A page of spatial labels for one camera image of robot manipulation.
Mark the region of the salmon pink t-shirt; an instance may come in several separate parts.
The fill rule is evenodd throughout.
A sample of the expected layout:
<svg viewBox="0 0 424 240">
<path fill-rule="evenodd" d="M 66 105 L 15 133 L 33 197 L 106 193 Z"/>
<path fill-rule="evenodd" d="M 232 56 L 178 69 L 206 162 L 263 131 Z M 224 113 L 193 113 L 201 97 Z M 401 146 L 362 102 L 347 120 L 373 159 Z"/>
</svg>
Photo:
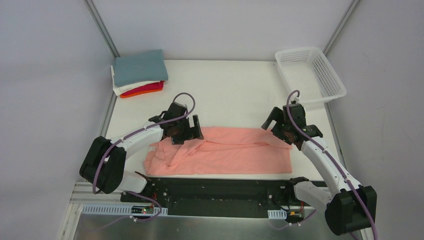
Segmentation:
<svg viewBox="0 0 424 240">
<path fill-rule="evenodd" d="M 150 145 L 143 166 L 151 176 L 292 173 L 292 147 L 261 128 L 203 127 L 203 139 Z"/>
</svg>

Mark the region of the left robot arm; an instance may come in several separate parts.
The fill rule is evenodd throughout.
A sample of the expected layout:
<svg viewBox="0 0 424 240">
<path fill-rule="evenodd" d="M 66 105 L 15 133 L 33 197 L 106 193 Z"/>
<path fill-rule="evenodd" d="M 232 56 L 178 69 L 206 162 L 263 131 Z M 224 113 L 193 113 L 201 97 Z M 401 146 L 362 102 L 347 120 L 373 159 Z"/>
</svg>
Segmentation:
<svg viewBox="0 0 424 240">
<path fill-rule="evenodd" d="M 153 116 L 139 129 L 113 139 L 95 138 L 79 169 L 79 175 L 92 183 L 94 193 L 110 194 L 115 190 L 133 192 L 140 202 L 152 198 L 153 189 L 147 179 L 135 171 L 126 170 L 127 160 L 135 153 L 164 139 L 182 145 L 203 139 L 198 115 L 193 115 L 183 104 L 172 102 L 167 110 Z"/>
</svg>

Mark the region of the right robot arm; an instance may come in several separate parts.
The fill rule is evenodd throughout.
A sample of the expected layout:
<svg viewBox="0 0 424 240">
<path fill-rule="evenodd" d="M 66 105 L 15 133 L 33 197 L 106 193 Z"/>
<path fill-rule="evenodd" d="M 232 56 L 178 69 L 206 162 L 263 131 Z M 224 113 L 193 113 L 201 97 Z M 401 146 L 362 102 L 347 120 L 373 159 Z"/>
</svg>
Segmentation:
<svg viewBox="0 0 424 240">
<path fill-rule="evenodd" d="M 271 133 L 283 142 L 294 145 L 317 169 L 328 191 L 315 186 L 306 177 L 288 180 L 283 199 L 290 205 L 304 202 L 324 215 L 333 234 L 340 236 L 371 228 L 377 239 L 375 225 L 377 193 L 372 186 L 356 180 L 333 156 L 316 125 L 308 125 L 304 107 L 295 101 L 282 108 L 274 107 L 262 129 L 275 125 Z"/>
</svg>

